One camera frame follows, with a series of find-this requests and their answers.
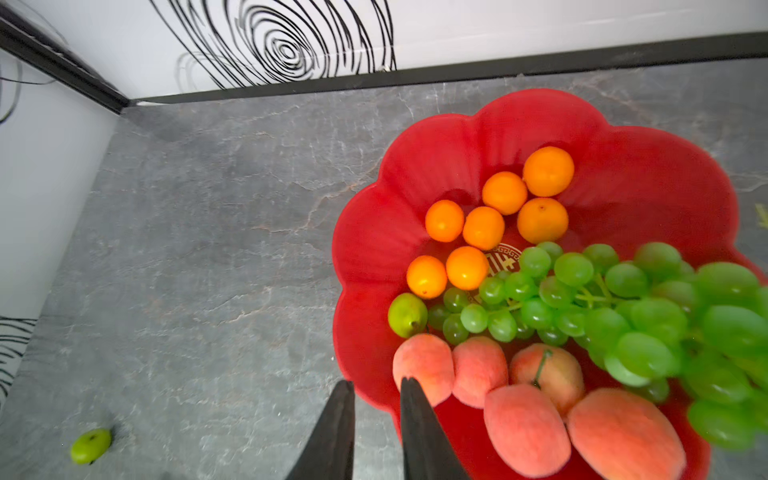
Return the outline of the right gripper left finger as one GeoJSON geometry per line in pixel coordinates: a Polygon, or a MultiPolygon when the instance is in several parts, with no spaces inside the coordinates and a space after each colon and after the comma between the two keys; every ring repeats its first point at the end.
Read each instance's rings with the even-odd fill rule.
{"type": "Polygon", "coordinates": [[[341,380],[334,386],[307,444],[287,479],[351,479],[354,436],[354,384],[341,380]]]}

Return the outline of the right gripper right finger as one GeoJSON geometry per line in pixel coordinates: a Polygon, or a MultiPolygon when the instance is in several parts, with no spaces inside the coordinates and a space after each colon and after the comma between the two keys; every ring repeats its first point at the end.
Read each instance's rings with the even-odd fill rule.
{"type": "Polygon", "coordinates": [[[469,479],[415,378],[403,378],[400,428],[405,479],[469,479]]]}

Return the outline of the pink peach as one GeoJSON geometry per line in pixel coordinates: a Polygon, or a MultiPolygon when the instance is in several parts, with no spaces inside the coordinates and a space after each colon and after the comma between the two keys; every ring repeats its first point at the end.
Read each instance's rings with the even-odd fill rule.
{"type": "Polygon", "coordinates": [[[530,384],[490,392],[485,399],[484,422],[497,454],[522,476],[551,476],[571,457],[571,442],[559,412],[530,384]]]}
{"type": "Polygon", "coordinates": [[[600,388],[566,417],[573,446],[604,479],[679,479],[683,444],[650,401],[625,390],[600,388]]]}
{"type": "Polygon", "coordinates": [[[396,350],[392,374],[398,391],[404,378],[416,379],[432,407],[452,395],[455,370],[449,344],[438,336],[422,333],[403,342],[396,350]]]}
{"type": "Polygon", "coordinates": [[[469,338],[453,350],[452,357],[452,393],[463,404],[483,409],[489,392],[508,385],[506,357],[494,340],[484,336],[469,338]]]}
{"type": "Polygon", "coordinates": [[[566,350],[543,343],[518,351],[509,364],[512,384],[537,380],[562,418],[585,396],[581,366],[566,350]]]}

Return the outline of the orange cluster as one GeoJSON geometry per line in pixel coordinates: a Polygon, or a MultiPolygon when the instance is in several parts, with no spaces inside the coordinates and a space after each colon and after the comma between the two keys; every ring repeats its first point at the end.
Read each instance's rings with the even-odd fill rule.
{"type": "Polygon", "coordinates": [[[557,241],[568,227],[567,210],[552,198],[534,198],[526,202],[517,215],[517,230],[531,244],[557,241]]]}
{"type": "Polygon", "coordinates": [[[447,285],[444,264],[436,257],[421,255],[408,266],[406,281],[413,294],[424,300],[442,295],[447,285]]]}
{"type": "Polygon", "coordinates": [[[468,245],[491,251],[501,243],[504,232],[503,216],[494,208],[480,206],[466,216],[462,236],[468,245]]]}

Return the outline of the small orange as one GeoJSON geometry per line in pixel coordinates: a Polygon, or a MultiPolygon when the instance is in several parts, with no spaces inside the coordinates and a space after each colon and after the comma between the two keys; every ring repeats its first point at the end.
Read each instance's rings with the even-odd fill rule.
{"type": "Polygon", "coordinates": [[[464,291],[477,290],[487,278],[489,262],[486,254],[472,246],[454,249],[445,264],[449,282],[464,291]]]}

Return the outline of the orange cluster top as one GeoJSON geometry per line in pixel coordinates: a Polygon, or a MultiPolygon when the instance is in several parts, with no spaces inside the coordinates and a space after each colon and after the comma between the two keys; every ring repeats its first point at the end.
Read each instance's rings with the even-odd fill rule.
{"type": "Polygon", "coordinates": [[[531,244],[557,241],[568,227],[567,210],[552,198],[534,198],[526,202],[517,215],[517,230],[531,244]]]}

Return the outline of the green fake grape bunch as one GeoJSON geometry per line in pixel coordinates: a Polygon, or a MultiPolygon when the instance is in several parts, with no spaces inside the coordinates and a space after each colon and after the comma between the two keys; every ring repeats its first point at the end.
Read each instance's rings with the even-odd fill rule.
{"type": "Polygon", "coordinates": [[[678,383],[690,426],[724,449],[748,449],[767,429],[767,287],[737,263],[693,267],[662,242],[629,260],[607,244],[567,253],[543,242],[475,293],[448,289],[428,308],[427,325],[453,345],[473,334],[575,342],[656,404],[678,383]]]}

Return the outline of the orange front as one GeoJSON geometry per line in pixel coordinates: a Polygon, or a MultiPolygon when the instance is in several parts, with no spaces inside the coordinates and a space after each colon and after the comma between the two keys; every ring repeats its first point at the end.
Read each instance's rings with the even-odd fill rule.
{"type": "Polygon", "coordinates": [[[528,189],[524,181],[508,171],[492,175],[482,189],[483,203],[504,216],[517,213],[527,199],[528,189]]]}

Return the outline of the red flower-shaped fruit bowl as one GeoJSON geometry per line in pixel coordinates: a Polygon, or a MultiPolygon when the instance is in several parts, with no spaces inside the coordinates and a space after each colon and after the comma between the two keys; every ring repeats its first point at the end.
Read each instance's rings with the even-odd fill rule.
{"type": "MultiPolygon", "coordinates": [[[[392,362],[407,339],[389,326],[390,304],[398,295],[412,293],[406,272],[415,258],[434,256],[445,266],[454,249],[470,246],[462,234],[450,243],[431,239],[425,228],[428,209],[439,200],[451,200],[466,219],[473,209],[486,206],[482,189],[492,175],[508,171],[523,180],[526,159],[547,146],[572,156],[573,180],[553,197],[538,197],[528,190],[526,202],[552,198],[565,207],[568,230],[553,242],[565,252],[607,244],[621,260],[629,260],[642,245],[662,242],[677,249],[693,267],[737,263],[767,287],[766,276],[734,249],[738,208],[727,176],[706,152],[681,138],[654,129],[613,126],[590,104],[555,90],[514,93],[474,116],[440,115],[421,121],[388,149],[377,181],[345,207],[332,242],[342,285],[333,326],[340,368],[354,384],[355,394],[392,416],[400,439],[401,391],[392,362]]],[[[536,245],[519,234],[518,212],[501,214],[505,221],[501,243],[483,251],[489,262],[487,278],[513,270],[522,251],[536,245]]],[[[508,343],[487,334],[469,338],[477,336],[502,348],[508,372],[518,351],[543,343],[535,336],[508,343]]],[[[585,396],[600,388],[616,388],[653,403],[683,444],[687,465],[679,479],[706,477],[710,450],[719,446],[690,426],[686,416],[690,400],[678,383],[672,384],[663,403],[656,404],[598,368],[577,343],[558,347],[579,362],[585,396]]],[[[453,393],[432,408],[469,479],[604,479],[573,446],[567,416],[561,419],[572,447],[569,461],[551,476],[528,478],[512,470],[495,451],[484,408],[465,405],[453,393]]]]}

